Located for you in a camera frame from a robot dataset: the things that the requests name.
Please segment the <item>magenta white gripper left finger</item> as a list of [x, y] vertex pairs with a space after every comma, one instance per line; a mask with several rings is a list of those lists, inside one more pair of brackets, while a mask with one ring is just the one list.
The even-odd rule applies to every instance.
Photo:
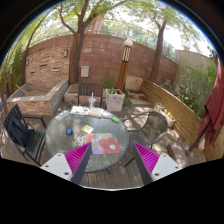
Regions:
[[57, 153], [41, 169], [79, 185], [91, 153], [91, 144], [87, 143], [66, 154]]

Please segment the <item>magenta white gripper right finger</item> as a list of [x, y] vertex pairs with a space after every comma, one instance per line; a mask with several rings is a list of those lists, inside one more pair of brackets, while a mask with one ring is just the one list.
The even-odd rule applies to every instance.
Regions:
[[133, 155], [144, 185], [182, 169], [168, 154], [157, 154], [138, 143], [133, 144]]

